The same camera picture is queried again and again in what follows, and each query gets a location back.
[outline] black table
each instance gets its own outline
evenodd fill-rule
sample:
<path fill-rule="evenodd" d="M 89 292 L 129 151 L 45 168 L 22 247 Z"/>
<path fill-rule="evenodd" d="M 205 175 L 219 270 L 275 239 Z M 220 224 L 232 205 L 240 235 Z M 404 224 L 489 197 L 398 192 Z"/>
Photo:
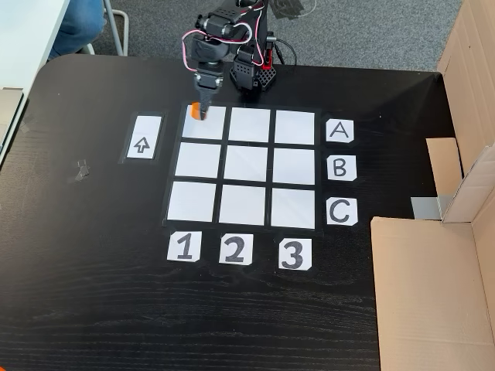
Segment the black table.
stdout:
<path fill-rule="evenodd" d="M 0 366 L 379 369 L 369 221 L 412 218 L 411 196 L 435 196 L 425 138 L 454 135 L 442 77 L 277 68 L 250 104 L 355 120 L 354 142 L 321 152 L 357 155 L 358 179 L 321 186 L 356 197 L 360 222 L 323 220 L 306 272 L 278 269 L 270 233 L 255 234 L 250 266 L 218 263 L 215 229 L 197 263 L 166 259 L 162 201 L 181 108 L 196 99 L 180 61 L 67 56 L 39 72 L 0 171 Z M 216 102 L 244 103 L 230 81 Z M 153 165 L 119 163 L 137 111 L 167 113 Z"/>

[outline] upward arrow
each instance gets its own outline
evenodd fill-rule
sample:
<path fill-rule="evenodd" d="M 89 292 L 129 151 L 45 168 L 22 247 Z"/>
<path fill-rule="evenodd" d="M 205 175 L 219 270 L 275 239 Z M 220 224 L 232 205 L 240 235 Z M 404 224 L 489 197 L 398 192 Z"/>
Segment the upward arrow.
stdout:
<path fill-rule="evenodd" d="M 150 148 L 146 137 L 142 137 L 142 139 L 138 143 L 136 143 L 134 147 L 138 149 L 138 153 L 142 153 L 145 151 L 145 149 Z"/>

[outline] white desk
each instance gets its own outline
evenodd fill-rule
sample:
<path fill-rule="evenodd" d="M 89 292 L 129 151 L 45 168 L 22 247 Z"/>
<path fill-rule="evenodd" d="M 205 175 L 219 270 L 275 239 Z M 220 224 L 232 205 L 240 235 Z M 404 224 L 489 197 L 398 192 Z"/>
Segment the white desk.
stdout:
<path fill-rule="evenodd" d="M 0 128 L 0 164 L 68 4 L 69 0 L 0 0 L 0 88 L 20 87 L 24 93 L 10 128 Z"/>

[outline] blue jeans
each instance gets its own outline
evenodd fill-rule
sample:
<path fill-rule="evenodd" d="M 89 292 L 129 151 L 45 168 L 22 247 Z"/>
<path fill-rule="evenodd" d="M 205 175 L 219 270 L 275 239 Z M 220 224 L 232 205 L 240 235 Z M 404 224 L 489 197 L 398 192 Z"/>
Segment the blue jeans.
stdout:
<path fill-rule="evenodd" d="M 100 35 L 103 26 L 102 0 L 70 0 L 49 58 L 79 51 Z"/>

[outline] gray carpet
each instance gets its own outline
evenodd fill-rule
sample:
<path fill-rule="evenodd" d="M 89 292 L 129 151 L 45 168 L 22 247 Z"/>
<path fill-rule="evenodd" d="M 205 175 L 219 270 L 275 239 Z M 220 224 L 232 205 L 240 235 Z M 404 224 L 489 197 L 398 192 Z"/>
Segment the gray carpet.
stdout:
<path fill-rule="evenodd" d="M 223 0 L 112 0 L 130 18 L 130 56 L 180 58 L 180 37 Z M 302 5 L 299 17 L 286 6 Z M 461 0 L 271 0 L 268 29 L 299 64 L 435 70 Z M 97 54 L 116 54 L 107 26 Z M 284 46 L 287 63 L 291 53 Z"/>

